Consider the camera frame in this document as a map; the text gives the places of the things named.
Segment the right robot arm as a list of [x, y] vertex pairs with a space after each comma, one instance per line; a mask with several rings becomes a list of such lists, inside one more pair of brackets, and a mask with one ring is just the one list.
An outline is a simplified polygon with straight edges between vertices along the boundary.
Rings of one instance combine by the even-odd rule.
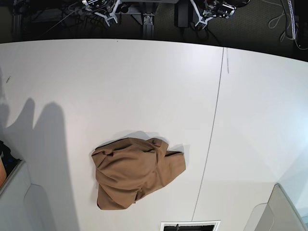
[[82, 0], [85, 9], [90, 12], [107, 12], [111, 13], [117, 9], [118, 5], [122, 2], [120, 0]]

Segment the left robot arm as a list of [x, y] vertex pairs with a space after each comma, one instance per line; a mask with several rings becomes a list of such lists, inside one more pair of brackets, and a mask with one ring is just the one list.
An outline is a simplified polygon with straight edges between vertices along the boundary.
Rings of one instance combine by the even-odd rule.
[[229, 18], [238, 8], [249, 3], [250, 0], [205, 0], [203, 16]]

